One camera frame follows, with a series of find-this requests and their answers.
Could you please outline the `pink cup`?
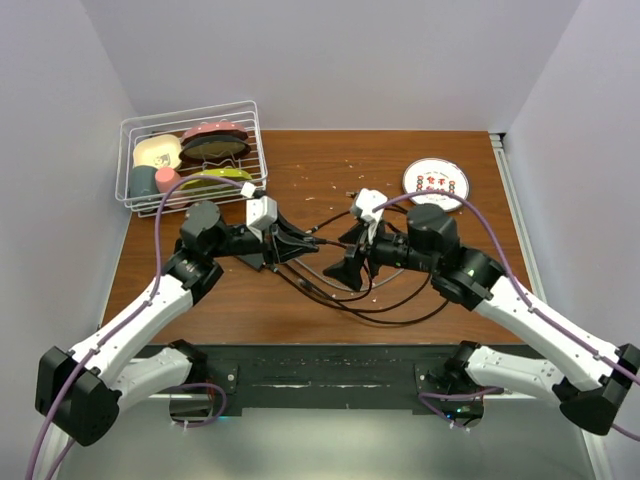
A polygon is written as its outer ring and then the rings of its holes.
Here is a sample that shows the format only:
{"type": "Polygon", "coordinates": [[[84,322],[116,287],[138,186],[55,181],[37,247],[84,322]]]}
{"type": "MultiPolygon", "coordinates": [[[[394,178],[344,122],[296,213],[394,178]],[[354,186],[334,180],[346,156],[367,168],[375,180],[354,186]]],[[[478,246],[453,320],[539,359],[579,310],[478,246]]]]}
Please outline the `pink cup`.
{"type": "MultiPolygon", "coordinates": [[[[179,173],[171,167],[162,167],[155,173],[156,188],[161,194],[166,194],[174,185],[180,180],[179,173]]],[[[171,209],[179,209],[187,206],[185,196],[176,188],[169,199],[167,200],[166,207],[171,209]]]]}

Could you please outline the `red dotted plate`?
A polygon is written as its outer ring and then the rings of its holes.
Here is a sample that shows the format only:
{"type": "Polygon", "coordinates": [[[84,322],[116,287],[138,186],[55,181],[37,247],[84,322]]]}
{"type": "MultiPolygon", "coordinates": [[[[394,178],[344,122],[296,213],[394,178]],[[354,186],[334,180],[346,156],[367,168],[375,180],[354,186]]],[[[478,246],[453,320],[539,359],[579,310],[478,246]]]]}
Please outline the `red dotted plate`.
{"type": "Polygon", "coordinates": [[[231,136],[242,141],[247,140],[249,137],[246,129],[241,124],[222,120],[200,123],[186,130],[180,137],[180,142],[182,145],[186,145],[194,139],[212,135],[231,136]]]}

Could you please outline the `beige square plate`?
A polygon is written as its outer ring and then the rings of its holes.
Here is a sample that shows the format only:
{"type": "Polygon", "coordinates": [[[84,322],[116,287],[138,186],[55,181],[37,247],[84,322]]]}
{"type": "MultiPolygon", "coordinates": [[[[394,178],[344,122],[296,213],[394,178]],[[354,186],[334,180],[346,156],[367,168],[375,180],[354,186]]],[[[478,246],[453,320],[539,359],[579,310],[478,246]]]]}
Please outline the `beige square plate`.
{"type": "Polygon", "coordinates": [[[142,140],[133,150],[133,165],[165,167],[178,170],[181,167],[182,147],[178,137],[171,134],[157,135],[142,140]]]}

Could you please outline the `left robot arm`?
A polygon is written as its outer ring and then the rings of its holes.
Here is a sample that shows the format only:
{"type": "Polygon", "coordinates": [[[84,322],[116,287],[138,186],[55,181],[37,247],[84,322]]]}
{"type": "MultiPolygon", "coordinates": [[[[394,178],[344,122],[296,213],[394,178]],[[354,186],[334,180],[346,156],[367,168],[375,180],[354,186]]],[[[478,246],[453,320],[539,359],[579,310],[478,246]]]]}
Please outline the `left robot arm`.
{"type": "Polygon", "coordinates": [[[166,325],[204,298],[223,274],[217,258],[259,254],[283,264],[316,253],[319,241],[288,223],[269,197],[249,200],[246,223],[228,225],[217,204],[191,206],[174,253],[151,284],[105,327],[70,350],[40,359],[35,408],[82,446],[96,443],[119,414],[165,389],[200,390],[207,360],[179,341],[132,366],[131,359],[166,325]]]}

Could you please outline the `white round printed plate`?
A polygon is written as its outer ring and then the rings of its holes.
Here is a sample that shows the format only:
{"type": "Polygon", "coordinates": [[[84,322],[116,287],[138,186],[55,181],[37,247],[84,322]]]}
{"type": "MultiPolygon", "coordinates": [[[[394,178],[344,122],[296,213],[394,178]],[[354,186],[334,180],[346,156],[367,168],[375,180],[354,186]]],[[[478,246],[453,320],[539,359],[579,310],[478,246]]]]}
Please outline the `white round printed plate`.
{"type": "MultiPolygon", "coordinates": [[[[437,190],[467,200],[471,185],[467,175],[455,163],[441,158],[423,158],[406,168],[402,187],[404,193],[437,190]]],[[[463,206],[459,200],[446,195],[420,195],[412,197],[411,201],[439,205],[445,212],[453,212],[463,206]]]]}

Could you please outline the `dark grey cup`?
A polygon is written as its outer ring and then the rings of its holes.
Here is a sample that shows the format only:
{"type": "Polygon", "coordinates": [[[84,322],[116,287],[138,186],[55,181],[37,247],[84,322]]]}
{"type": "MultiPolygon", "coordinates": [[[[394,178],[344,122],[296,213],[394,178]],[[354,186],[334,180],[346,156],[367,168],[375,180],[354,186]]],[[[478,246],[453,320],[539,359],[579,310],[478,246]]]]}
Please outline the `dark grey cup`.
{"type": "Polygon", "coordinates": [[[151,195],[157,195],[155,175],[157,169],[153,166],[135,166],[129,178],[129,198],[140,199],[151,195]]]}

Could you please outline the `aluminium frame rail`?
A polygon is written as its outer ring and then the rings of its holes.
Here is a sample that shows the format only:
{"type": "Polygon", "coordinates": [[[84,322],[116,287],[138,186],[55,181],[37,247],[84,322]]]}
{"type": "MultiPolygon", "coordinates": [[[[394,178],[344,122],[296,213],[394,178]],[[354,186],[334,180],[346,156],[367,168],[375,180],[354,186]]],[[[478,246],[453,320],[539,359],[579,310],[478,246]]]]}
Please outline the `aluminium frame rail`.
{"type": "MultiPolygon", "coordinates": [[[[280,265],[316,252],[320,244],[288,223],[264,190],[244,182],[238,191],[246,201],[244,223],[226,224],[210,201],[192,206],[173,255],[157,261],[155,277],[137,301],[72,349],[52,348],[41,357],[35,406],[47,426],[88,446],[126,408],[155,393],[208,387],[207,358],[187,342],[170,344],[142,362],[134,356],[210,292],[223,273],[220,258],[259,254],[280,265]]],[[[426,272],[444,299],[502,325],[538,353],[527,359],[462,344],[446,368],[452,379],[467,382],[470,398],[506,389],[548,399],[581,429],[608,433],[619,408],[617,390],[635,377],[622,363],[623,350],[527,291],[503,252],[488,256],[464,246],[439,199],[467,205],[465,196],[433,186],[413,197],[417,205],[407,213],[407,232],[390,236],[382,222],[393,200],[360,190],[351,206],[356,224],[346,235],[345,256],[326,275],[356,290],[363,272],[375,274],[381,266],[426,272]]]]}

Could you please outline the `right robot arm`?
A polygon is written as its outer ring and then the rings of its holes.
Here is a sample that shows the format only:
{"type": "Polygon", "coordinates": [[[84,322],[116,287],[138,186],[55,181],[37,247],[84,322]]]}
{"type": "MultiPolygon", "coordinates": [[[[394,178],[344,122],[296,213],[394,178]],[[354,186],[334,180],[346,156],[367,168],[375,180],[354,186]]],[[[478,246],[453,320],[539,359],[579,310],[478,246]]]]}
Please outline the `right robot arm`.
{"type": "Polygon", "coordinates": [[[456,399],[476,388],[497,387],[544,399],[574,425],[606,435],[639,371],[639,350],[599,340],[512,279],[505,265],[461,244],[456,221],[441,207],[417,205],[404,233],[364,223],[343,235],[343,259],[324,275],[351,290],[361,271],[382,266],[426,272],[444,299],[503,326],[532,347],[538,358],[496,351],[463,341],[436,374],[456,399]]]}

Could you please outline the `dark brown round plate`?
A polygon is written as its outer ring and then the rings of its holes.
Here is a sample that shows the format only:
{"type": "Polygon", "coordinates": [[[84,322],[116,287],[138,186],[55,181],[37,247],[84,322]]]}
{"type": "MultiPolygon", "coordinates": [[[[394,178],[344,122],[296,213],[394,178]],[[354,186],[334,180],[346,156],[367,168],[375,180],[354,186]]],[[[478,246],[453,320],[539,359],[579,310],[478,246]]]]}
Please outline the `dark brown round plate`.
{"type": "Polygon", "coordinates": [[[194,139],[183,146],[180,159],[184,163],[242,158],[251,151],[251,146],[231,136],[210,136],[194,139]]]}

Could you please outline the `yellow green dotted plate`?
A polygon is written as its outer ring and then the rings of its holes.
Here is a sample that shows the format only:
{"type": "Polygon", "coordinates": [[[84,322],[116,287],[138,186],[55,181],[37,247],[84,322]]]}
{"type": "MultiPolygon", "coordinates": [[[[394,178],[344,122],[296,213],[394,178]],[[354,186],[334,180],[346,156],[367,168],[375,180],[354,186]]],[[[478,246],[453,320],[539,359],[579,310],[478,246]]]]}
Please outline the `yellow green dotted plate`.
{"type": "Polygon", "coordinates": [[[180,189],[183,191],[190,191],[218,186],[241,188],[245,182],[248,182],[251,179],[251,175],[242,169],[206,169],[193,174],[190,180],[185,182],[180,189]]]}

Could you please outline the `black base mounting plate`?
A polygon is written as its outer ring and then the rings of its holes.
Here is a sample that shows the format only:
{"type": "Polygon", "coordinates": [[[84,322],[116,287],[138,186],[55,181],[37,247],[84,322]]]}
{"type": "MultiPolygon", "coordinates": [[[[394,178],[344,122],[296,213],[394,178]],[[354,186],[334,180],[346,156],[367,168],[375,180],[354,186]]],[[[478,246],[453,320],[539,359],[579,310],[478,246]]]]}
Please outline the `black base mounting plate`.
{"type": "Polygon", "coordinates": [[[176,420],[200,420],[222,408],[409,410],[423,414],[421,393],[466,396],[479,391],[461,372],[447,371],[454,345],[202,345],[200,379],[221,387],[169,394],[176,420]]]}

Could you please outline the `black network switch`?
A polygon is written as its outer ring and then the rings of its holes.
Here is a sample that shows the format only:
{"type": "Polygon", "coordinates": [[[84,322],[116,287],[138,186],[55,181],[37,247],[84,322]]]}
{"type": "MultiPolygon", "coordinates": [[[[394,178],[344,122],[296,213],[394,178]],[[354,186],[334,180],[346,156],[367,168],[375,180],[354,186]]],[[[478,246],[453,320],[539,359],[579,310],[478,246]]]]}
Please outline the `black network switch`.
{"type": "Polygon", "coordinates": [[[239,255],[237,259],[257,272],[262,271],[265,267],[264,257],[260,253],[239,255]]]}

